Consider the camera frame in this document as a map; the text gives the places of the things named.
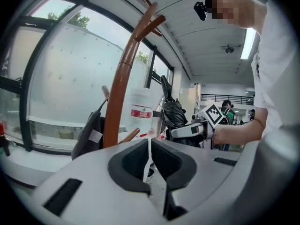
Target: head-mounted camera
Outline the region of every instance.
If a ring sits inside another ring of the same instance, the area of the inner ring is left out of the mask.
[[[206,9],[205,5],[203,4],[203,2],[196,2],[196,4],[194,5],[194,10],[196,11],[196,13],[200,17],[200,19],[202,21],[205,21],[206,16],[207,16],[207,9]]]

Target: tree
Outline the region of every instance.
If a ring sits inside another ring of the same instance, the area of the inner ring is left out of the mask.
[[[63,10],[63,12],[59,16],[57,16],[53,12],[48,13],[48,19],[57,20],[61,15],[63,15],[71,7],[72,6],[68,6],[65,10]],[[68,23],[87,30],[86,27],[88,25],[89,20],[90,20],[89,17],[86,17],[86,16],[82,17],[81,12],[78,12],[68,21]]]
[[[136,56],[138,60],[143,62],[144,64],[148,63],[149,55],[143,54],[143,52],[139,51],[138,55]]]

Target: window frame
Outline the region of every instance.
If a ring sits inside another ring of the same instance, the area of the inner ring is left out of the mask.
[[[12,80],[9,78],[5,78],[0,76],[0,88],[8,90],[10,92],[16,93],[20,95],[20,104],[19,104],[19,116],[20,116],[20,128],[22,134],[22,147],[24,147],[27,151],[38,150],[40,152],[50,153],[50,154],[59,154],[59,155],[70,155],[71,150],[64,150],[58,148],[47,148],[40,144],[34,144],[33,138],[30,131],[30,120],[28,120],[29,115],[29,95],[30,95],[30,86],[32,83],[33,74],[38,63],[38,59],[40,58],[41,53],[47,47],[47,44],[51,40],[51,38],[60,30],[62,24],[68,22],[68,20],[73,17],[78,11],[82,8],[88,8],[95,12],[100,13],[101,15],[106,16],[111,19],[118,25],[122,26],[130,33],[133,32],[134,28],[129,25],[127,22],[119,18],[117,15],[107,11],[106,9],[90,3],[88,0],[65,0],[74,3],[75,5],[71,7],[68,11],[66,11],[58,20],[44,19],[38,17],[31,17],[30,14],[37,9],[38,6],[45,3],[47,0],[37,0],[35,3],[31,4],[27,8],[24,9],[22,14],[12,23],[12,26],[7,28],[6,39],[4,40],[5,49],[3,49],[0,53],[0,61],[3,62],[6,56],[6,53],[11,45],[11,39],[14,37],[16,31],[19,27],[35,27],[41,28],[45,30],[44,35],[41,37],[40,41],[36,45],[33,53],[30,56],[30,59],[27,63],[22,82]],[[164,64],[168,67],[168,75],[170,71],[174,71],[174,68],[168,63],[168,61],[164,58],[164,56],[157,50],[157,47],[150,43],[146,38],[142,41],[149,49],[149,61],[150,64],[148,76],[145,81],[145,87],[150,88],[151,81],[154,79],[155,81],[160,83],[160,76],[153,72],[153,64],[155,56],[158,56]]]

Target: white plastic bottle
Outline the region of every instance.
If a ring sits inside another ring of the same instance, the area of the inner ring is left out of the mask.
[[[139,128],[137,136],[150,131],[153,117],[152,93],[148,88],[132,89],[128,98],[128,116],[126,130],[132,132]]]

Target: ceiling fan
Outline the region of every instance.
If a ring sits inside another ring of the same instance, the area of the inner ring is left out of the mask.
[[[227,44],[227,46],[221,46],[222,50],[225,50],[226,53],[233,53],[235,48],[239,48],[241,45],[230,45]]]

